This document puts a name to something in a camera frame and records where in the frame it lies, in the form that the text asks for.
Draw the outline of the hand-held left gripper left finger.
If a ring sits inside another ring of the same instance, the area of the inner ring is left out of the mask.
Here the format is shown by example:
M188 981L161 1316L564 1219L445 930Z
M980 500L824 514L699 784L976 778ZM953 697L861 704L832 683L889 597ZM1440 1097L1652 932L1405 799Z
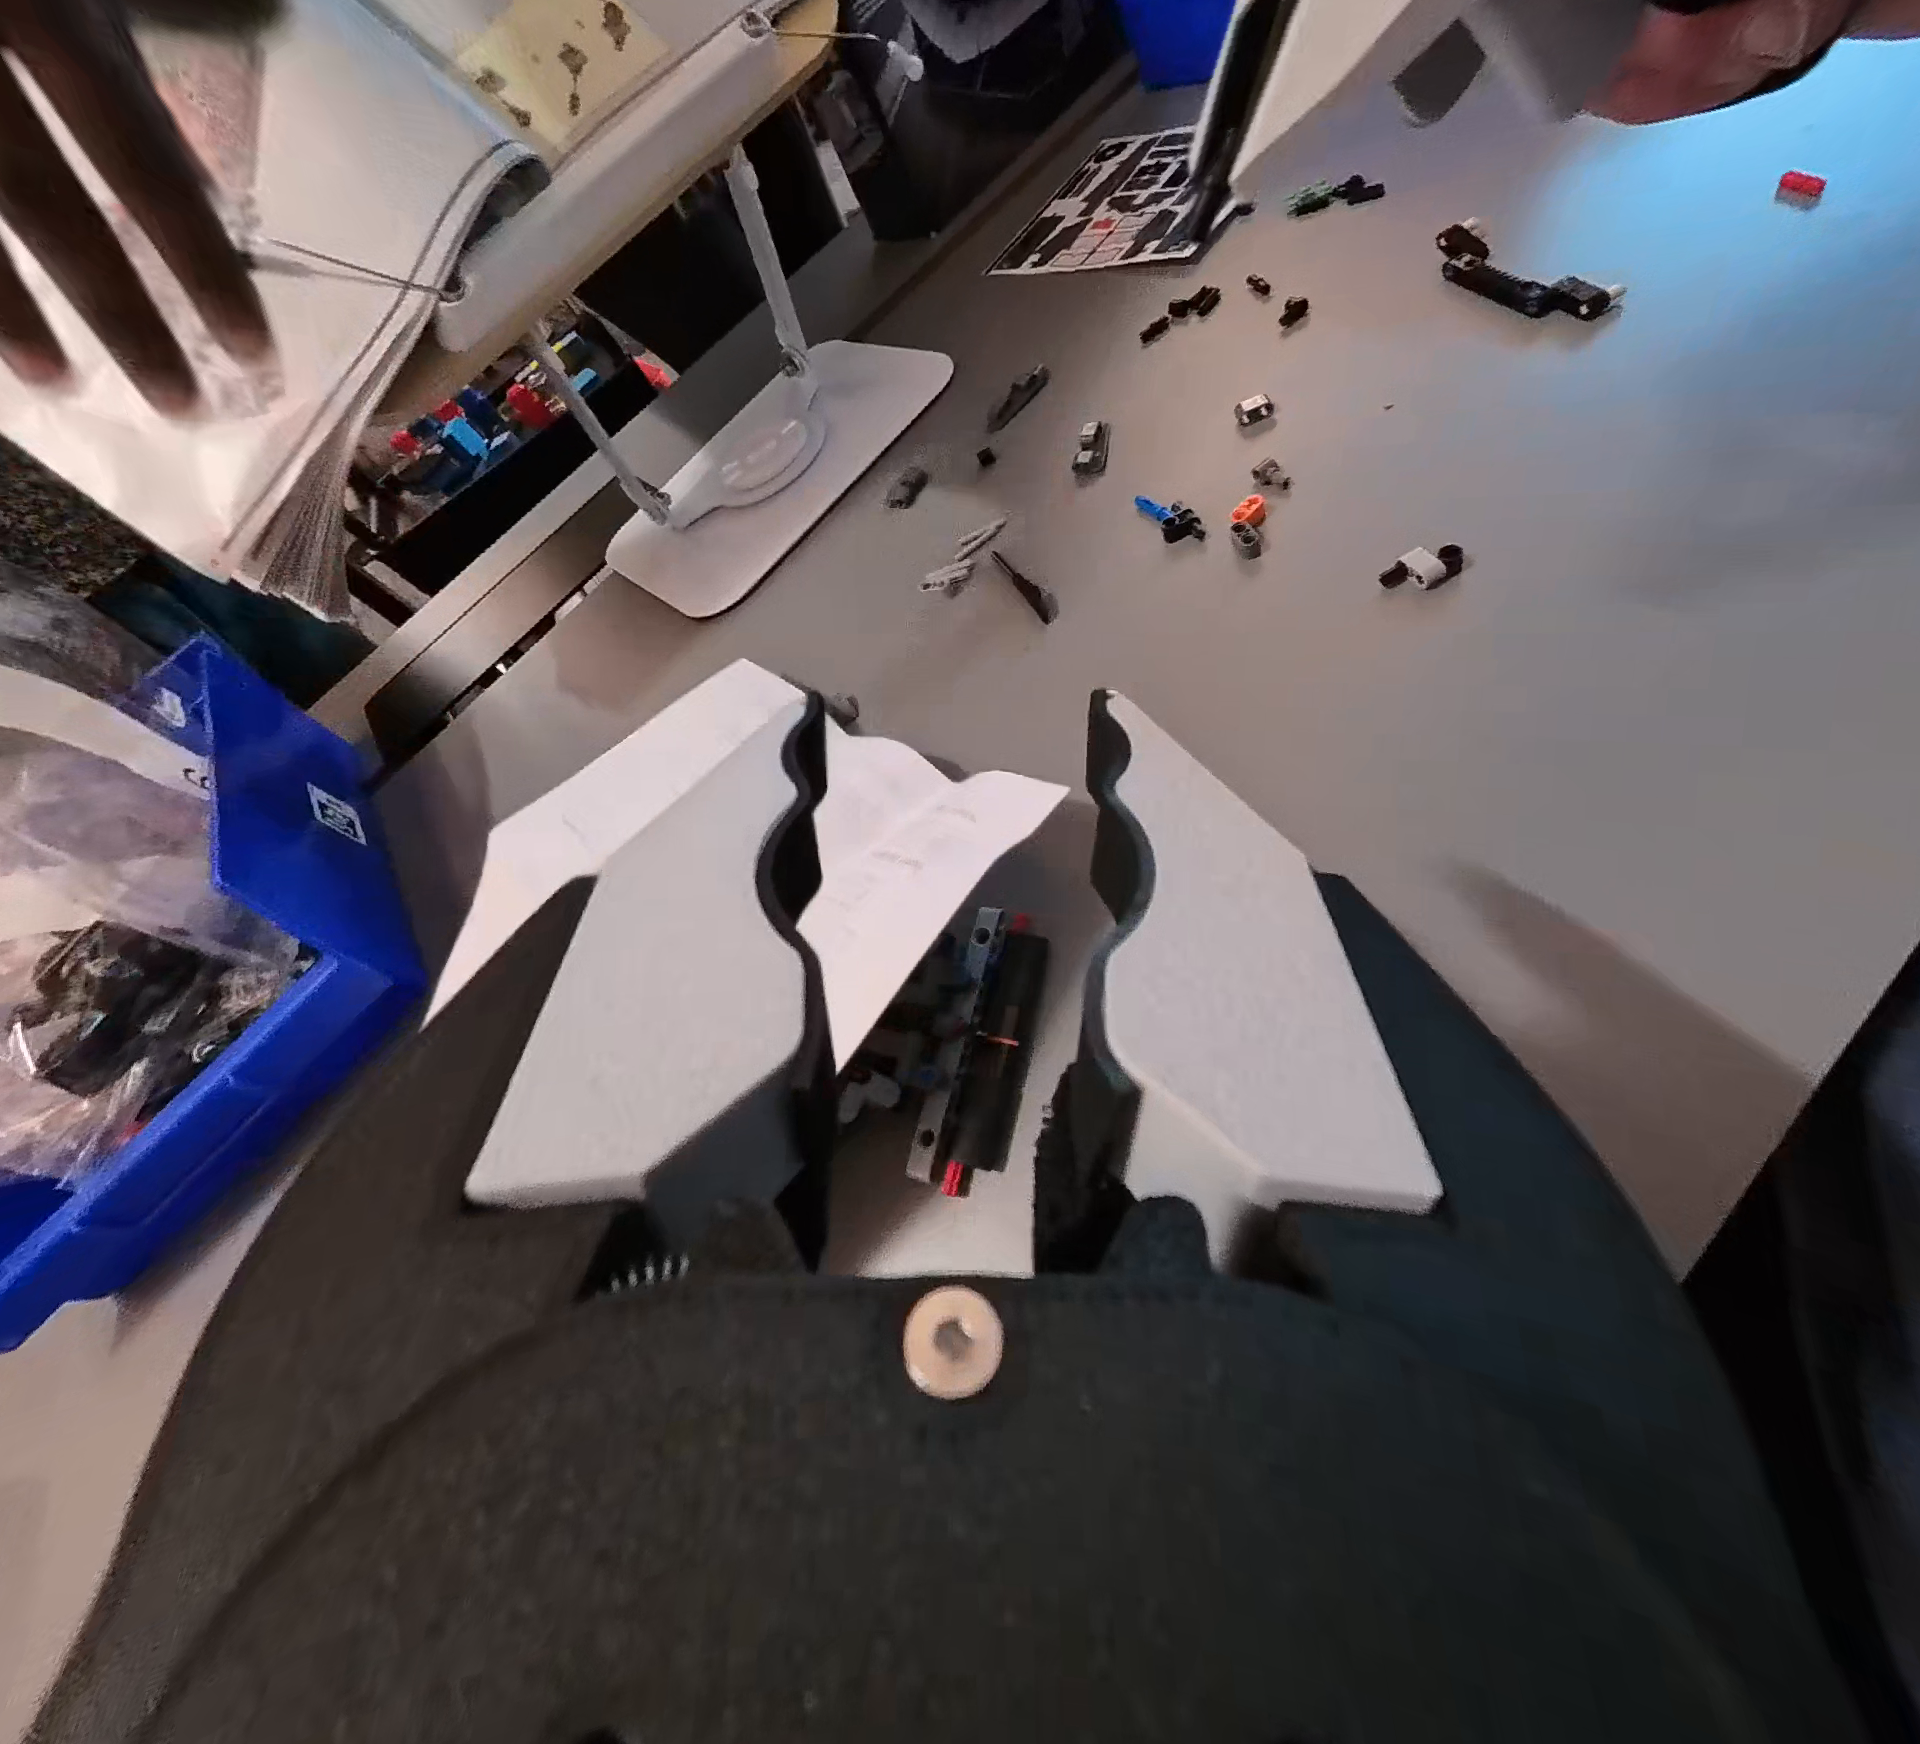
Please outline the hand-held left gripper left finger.
M800 921L821 887L828 712L797 686L695 686L500 823L462 989L550 893L584 903L464 1181L468 1205L636 1205L673 1253L767 1205L800 1267L828 1232L833 1058Z

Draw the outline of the labelled blue storage bin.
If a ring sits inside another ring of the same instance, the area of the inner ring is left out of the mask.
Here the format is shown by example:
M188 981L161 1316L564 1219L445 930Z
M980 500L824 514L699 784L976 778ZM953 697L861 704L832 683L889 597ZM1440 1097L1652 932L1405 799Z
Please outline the labelled blue storage bin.
M208 637L132 692L179 704L161 736L209 784L209 885L312 965L96 1171L6 1181L2 1349L107 1301L196 1226L391 1038L424 969L359 755Z

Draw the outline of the white paper leaflet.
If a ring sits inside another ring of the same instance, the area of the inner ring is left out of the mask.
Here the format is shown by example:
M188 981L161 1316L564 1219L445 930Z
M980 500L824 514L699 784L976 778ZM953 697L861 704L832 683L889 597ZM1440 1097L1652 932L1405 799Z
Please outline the white paper leaflet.
M800 701L797 686L737 659L502 820L426 1021L547 897L598 874ZM948 780L915 751L837 725L826 730L826 774L812 814L821 887L797 932L821 969L833 1066L847 1068L948 921L1067 791L1003 771Z

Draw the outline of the dark blurred object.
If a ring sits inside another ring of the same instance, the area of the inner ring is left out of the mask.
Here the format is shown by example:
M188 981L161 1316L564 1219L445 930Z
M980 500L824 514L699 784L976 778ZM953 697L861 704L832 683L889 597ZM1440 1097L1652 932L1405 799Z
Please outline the dark blurred object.
M35 103L30 78L110 197L233 360L259 368L274 337L248 256L159 96L132 20L254 36L282 0L2 0L2 212L48 284L140 396L190 419L199 386L178 337Z

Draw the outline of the rack of coloured bins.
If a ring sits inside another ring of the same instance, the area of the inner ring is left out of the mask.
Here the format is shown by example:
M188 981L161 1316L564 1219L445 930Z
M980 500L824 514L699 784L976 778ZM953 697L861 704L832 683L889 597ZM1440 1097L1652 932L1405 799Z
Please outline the rack of coloured bins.
M659 352L592 310L547 318L539 328L568 389L582 399L641 382L647 403L679 378ZM568 399L541 363L507 352L428 412L368 427L347 467L347 536L368 546L398 541L569 423Z

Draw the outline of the lego sticker sheet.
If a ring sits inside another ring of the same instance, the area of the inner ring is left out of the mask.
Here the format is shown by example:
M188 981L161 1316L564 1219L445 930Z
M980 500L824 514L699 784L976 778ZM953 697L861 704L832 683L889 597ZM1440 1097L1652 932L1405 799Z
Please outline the lego sticker sheet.
M986 278L1187 268L1254 203L1231 200L1200 228L1187 177L1191 125L1109 134L1003 245Z

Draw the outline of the black lego beam assembly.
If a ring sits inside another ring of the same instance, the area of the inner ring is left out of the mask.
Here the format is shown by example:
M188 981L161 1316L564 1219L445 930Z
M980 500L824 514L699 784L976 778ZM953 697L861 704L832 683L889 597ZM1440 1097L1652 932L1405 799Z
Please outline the black lego beam assembly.
M1623 284L1595 284L1575 274L1548 282L1497 266L1480 221L1442 227L1434 245L1446 284L1529 322L1566 316L1577 325L1593 325L1610 316L1625 297Z

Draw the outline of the lego car chassis model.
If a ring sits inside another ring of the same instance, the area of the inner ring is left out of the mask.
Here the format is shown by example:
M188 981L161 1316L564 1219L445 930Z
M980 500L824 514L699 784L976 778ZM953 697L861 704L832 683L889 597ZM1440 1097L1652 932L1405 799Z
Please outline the lego car chassis model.
M1002 1173L1044 1009L1050 943L1030 917L980 904L939 932L836 1082L836 1122L912 1125L903 1173L963 1200Z

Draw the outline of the person's dark trouser leg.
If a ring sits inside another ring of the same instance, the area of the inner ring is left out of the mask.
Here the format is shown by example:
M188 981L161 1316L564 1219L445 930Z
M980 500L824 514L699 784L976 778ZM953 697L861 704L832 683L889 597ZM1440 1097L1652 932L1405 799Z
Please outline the person's dark trouser leg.
M1870 1740L1918 1738L1918 955L1683 1281Z

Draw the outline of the white book stand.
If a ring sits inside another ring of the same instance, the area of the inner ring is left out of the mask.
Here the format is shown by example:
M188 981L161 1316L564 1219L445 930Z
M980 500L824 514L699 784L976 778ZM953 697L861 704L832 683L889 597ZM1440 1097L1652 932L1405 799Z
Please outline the white book stand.
M576 144L547 185L462 254L438 306L443 355L491 358L710 171L722 171L771 314L776 370L664 484L640 438L584 420L633 507L607 570L691 622L746 600L943 395L948 355L810 339L760 200L746 138L836 39L795 7L736 16Z

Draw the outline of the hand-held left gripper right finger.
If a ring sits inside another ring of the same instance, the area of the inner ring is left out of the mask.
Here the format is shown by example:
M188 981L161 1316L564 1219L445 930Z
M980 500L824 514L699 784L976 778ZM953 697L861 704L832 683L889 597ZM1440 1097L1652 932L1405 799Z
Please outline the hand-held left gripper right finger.
M1141 707L1090 695L1107 917L1034 1153L1032 1269L1185 1205L1229 1271L1296 1207L1422 1217L1442 1181L1314 869Z

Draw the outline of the clear plastic parts bags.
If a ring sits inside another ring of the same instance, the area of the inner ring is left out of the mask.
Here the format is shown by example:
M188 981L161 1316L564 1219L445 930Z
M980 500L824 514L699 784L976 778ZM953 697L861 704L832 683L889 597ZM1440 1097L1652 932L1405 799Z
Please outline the clear plastic parts bags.
M313 956L213 879L196 667L4 568L2 1181L70 1189Z

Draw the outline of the dark lego set box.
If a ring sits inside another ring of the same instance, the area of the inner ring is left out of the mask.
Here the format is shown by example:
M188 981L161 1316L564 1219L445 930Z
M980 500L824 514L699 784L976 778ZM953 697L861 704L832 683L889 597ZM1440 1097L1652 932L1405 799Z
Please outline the dark lego set box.
M872 236L928 241L1124 55L1115 0L836 0L810 112Z

